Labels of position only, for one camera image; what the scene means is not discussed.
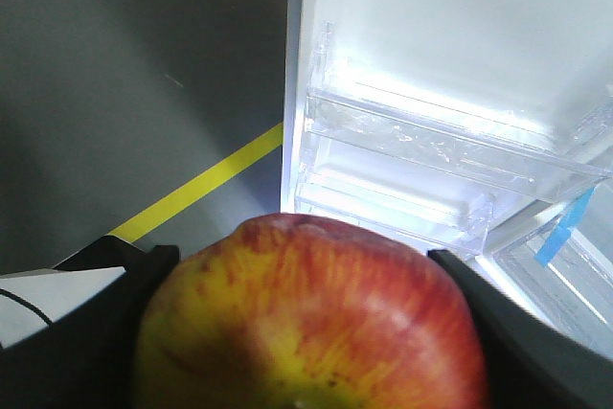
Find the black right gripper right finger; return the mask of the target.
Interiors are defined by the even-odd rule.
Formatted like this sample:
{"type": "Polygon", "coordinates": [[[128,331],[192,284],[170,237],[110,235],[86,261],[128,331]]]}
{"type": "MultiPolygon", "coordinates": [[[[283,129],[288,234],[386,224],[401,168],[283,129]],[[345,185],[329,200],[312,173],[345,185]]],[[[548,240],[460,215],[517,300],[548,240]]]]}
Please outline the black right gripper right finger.
{"type": "Polygon", "coordinates": [[[535,318],[447,250],[430,250],[466,297],[493,408],[610,408],[612,361],[535,318]]]}

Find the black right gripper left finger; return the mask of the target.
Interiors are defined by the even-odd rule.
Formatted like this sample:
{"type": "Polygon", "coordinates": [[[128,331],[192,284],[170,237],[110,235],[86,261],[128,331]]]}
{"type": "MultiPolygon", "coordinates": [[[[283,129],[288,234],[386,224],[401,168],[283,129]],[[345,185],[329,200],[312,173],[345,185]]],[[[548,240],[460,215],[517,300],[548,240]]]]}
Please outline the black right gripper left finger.
{"type": "Polygon", "coordinates": [[[178,264],[175,245],[144,251],[101,237],[58,264],[119,266],[116,281],[51,326],[1,352],[4,408],[128,408],[139,322],[152,294],[178,264]]]}

